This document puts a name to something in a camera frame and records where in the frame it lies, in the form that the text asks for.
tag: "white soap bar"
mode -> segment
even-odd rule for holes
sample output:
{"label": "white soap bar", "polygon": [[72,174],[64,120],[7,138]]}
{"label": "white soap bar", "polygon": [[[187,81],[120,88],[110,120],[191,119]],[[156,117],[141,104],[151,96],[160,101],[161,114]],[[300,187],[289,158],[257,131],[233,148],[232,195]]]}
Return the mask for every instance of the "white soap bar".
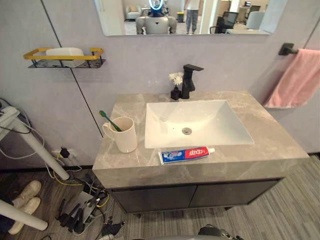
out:
{"label": "white soap bar", "polygon": [[[51,48],[45,51],[47,56],[83,56],[84,52],[76,47],[58,47]],[[76,68],[81,65],[85,60],[62,60],[64,66],[69,68]]]}

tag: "wall shelf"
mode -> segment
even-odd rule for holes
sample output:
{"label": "wall shelf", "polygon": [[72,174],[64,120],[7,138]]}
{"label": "wall shelf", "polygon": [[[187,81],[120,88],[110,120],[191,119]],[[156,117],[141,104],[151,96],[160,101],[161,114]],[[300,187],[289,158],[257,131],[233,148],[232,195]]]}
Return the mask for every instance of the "wall shelf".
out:
{"label": "wall shelf", "polygon": [[[24,59],[32,61],[28,68],[77,68],[77,69],[98,69],[106,61],[101,55],[104,53],[102,48],[90,48],[92,56],[72,56],[72,55],[35,55],[43,53],[52,47],[36,48],[23,55]],[[66,61],[83,60],[84,62],[76,67],[66,66]]]}

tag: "mug handle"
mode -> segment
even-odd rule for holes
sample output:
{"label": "mug handle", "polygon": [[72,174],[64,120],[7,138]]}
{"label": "mug handle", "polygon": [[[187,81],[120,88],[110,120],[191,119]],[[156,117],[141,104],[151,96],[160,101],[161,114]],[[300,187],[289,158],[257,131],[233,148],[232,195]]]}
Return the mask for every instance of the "mug handle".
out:
{"label": "mug handle", "polygon": [[113,137],[113,133],[112,131],[110,130],[110,123],[109,122],[105,122],[103,125],[102,125],[102,130],[104,132],[104,134],[109,137],[110,139],[112,140],[115,140],[115,138]]}

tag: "charger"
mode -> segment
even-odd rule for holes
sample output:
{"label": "charger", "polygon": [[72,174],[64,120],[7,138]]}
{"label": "charger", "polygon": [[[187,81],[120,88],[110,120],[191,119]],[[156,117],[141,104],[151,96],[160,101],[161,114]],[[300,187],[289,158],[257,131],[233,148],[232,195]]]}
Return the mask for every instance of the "charger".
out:
{"label": "charger", "polygon": [[60,155],[64,158],[67,159],[70,155],[70,152],[68,151],[68,149],[66,149],[65,147],[61,147],[61,151],[60,151]]}

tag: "sink drain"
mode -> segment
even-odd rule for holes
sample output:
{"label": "sink drain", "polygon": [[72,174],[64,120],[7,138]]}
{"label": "sink drain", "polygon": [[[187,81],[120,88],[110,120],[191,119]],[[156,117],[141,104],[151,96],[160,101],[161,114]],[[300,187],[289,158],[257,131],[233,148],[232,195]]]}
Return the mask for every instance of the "sink drain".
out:
{"label": "sink drain", "polygon": [[190,134],[192,134],[192,130],[191,130],[191,128],[185,127],[182,129],[182,133],[184,135],[190,135]]}

